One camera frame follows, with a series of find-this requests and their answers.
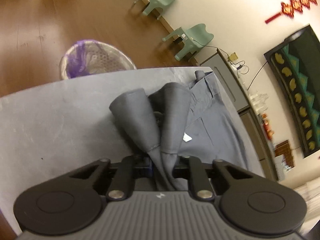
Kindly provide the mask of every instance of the green plastic chair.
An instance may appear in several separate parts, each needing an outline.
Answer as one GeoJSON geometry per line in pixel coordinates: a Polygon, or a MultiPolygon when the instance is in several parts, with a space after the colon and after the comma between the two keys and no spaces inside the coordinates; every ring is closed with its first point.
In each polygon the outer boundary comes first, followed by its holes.
{"type": "MultiPolygon", "coordinates": [[[[133,2],[133,5],[137,3],[139,0],[135,0],[133,2]]],[[[153,9],[155,8],[162,8],[162,13],[160,13],[157,20],[159,20],[162,16],[162,14],[168,9],[168,7],[175,1],[175,0],[149,0],[150,3],[145,8],[145,10],[142,12],[143,15],[148,15],[153,9]]]]}
{"type": "Polygon", "coordinates": [[[186,54],[191,52],[193,58],[195,55],[199,53],[199,51],[206,46],[212,39],[214,35],[212,33],[208,33],[205,30],[205,24],[199,23],[188,30],[184,30],[182,27],[174,30],[168,36],[162,39],[162,41],[167,41],[173,35],[178,35],[174,42],[179,43],[181,41],[184,42],[184,47],[180,50],[174,57],[176,60],[180,61],[186,54]]]}

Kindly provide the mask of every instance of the wooden floor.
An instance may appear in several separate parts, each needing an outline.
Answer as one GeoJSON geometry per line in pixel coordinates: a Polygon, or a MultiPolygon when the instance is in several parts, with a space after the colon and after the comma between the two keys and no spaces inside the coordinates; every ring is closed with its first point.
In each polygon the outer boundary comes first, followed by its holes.
{"type": "Polygon", "coordinates": [[[161,38],[168,32],[134,0],[0,0],[0,97],[59,80],[59,61],[76,41],[116,46],[138,68],[190,65],[161,38]]]}

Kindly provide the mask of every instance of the red wall decoration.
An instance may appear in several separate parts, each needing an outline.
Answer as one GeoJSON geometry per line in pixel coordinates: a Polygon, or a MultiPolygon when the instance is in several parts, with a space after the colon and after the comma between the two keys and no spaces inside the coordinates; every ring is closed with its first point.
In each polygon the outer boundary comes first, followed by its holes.
{"type": "Polygon", "coordinates": [[[265,20],[265,23],[268,24],[269,22],[273,21],[274,19],[278,18],[279,16],[285,14],[290,18],[294,17],[294,11],[298,11],[299,13],[303,13],[303,7],[310,9],[310,3],[314,3],[318,5],[317,0],[290,0],[290,3],[281,3],[281,11],[277,14],[273,15],[269,19],[265,20]]]}

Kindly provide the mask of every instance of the folded gray cloth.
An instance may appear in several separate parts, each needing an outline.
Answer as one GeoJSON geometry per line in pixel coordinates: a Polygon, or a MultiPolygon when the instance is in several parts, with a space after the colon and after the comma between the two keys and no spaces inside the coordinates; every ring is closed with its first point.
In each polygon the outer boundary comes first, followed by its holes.
{"type": "Polygon", "coordinates": [[[196,73],[188,87],[168,83],[149,95],[143,89],[121,94],[110,105],[116,121],[148,153],[167,190],[186,190],[174,179],[177,156],[196,156],[203,163],[223,159],[248,169],[244,143],[223,104],[213,73],[196,73]]]}

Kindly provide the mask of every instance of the metal screw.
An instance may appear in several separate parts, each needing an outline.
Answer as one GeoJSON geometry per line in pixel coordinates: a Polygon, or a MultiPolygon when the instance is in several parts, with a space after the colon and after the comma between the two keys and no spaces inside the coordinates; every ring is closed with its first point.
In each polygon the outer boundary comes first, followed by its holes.
{"type": "Polygon", "coordinates": [[[204,199],[207,199],[207,198],[212,198],[213,194],[211,191],[209,190],[199,190],[197,192],[197,196],[199,198],[204,198],[204,199]]]}
{"type": "Polygon", "coordinates": [[[124,192],[122,192],[121,190],[111,190],[109,192],[108,196],[113,199],[119,199],[124,196],[124,192]]]}

